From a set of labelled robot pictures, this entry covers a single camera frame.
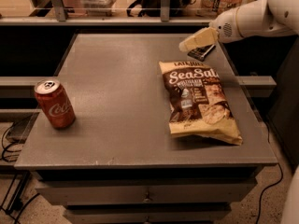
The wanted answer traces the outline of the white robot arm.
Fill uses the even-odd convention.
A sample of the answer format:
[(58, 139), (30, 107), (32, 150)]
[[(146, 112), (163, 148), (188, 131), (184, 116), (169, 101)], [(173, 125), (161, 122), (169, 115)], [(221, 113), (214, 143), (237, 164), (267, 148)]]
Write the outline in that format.
[(231, 43), (251, 36), (280, 37), (299, 34), (299, 0), (256, 0), (222, 12), (207, 28), (179, 43), (189, 52), (213, 45)]

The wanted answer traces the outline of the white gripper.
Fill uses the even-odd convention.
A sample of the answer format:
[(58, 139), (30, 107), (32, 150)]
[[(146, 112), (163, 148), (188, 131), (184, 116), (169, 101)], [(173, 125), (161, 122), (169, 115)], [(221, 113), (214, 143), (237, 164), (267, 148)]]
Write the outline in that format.
[(200, 29), (188, 36), (178, 47), (183, 52), (189, 52), (196, 48), (213, 45), (219, 40), (221, 43), (239, 41), (244, 36), (239, 31), (237, 13), (240, 7), (222, 12), (215, 20), (209, 23), (210, 27)]

